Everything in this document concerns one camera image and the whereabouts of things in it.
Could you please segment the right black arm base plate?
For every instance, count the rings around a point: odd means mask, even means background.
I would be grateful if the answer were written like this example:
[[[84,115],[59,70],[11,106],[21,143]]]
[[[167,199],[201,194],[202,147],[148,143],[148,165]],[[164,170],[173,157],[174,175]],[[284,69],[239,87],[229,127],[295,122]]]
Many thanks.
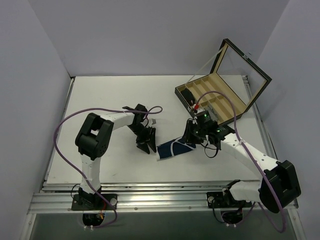
[[[250,208],[253,203],[245,200],[235,200],[230,193],[223,191],[207,192],[207,205],[211,209],[239,209],[239,208]]]

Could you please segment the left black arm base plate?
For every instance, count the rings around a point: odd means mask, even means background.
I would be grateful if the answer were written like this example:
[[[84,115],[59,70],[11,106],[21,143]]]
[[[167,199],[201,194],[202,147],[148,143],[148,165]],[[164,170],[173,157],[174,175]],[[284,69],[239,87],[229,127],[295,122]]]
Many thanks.
[[[110,203],[108,204],[97,194],[89,194],[88,196],[75,194],[73,196],[71,210],[72,211],[99,211],[112,210],[117,208],[118,195],[114,193],[103,193],[102,196]]]

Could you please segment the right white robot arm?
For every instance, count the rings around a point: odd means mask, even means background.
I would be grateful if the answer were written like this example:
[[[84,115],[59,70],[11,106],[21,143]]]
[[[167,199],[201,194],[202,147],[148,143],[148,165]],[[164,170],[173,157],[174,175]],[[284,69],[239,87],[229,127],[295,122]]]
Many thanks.
[[[223,203],[234,206],[240,201],[261,203],[272,213],[278,213],[301,195],[295,166],[288,160],[280,162],[244,141],[231,127],[219,126],[207,111],[186,121],[182,140],[187,144],[207,141],[218,151],[228,153],[241,162],[259,181],[236,179],[222,193]]]

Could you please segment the navy blue underwear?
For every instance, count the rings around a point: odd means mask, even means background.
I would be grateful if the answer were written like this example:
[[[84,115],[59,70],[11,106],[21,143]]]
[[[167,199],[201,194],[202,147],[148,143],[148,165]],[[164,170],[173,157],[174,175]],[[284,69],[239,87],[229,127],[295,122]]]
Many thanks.
[[[194,143],[186,143],[182,137],[162,143],[156,147],[156,160],[162,161],[175,156],[191,152],[196,149]]]

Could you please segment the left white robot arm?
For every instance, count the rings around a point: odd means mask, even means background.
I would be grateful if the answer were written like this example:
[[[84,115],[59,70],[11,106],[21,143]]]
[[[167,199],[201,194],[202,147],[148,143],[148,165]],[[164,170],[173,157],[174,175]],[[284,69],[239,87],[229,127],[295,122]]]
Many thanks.
[[[147,108],[137,104],[135,108],[125,106],[119,113],[87,115],[75,139],[75,145],[82,162],[82,178],[78,194],[72,203],[73,211],[101,210],[104,201],[100,197],[102,190],[100,182],[101,158],[106,153],[112,132],[127,126],[136,135],[136,147],[150,154],[156,149],[156,129],[143,125],[147,117]]]

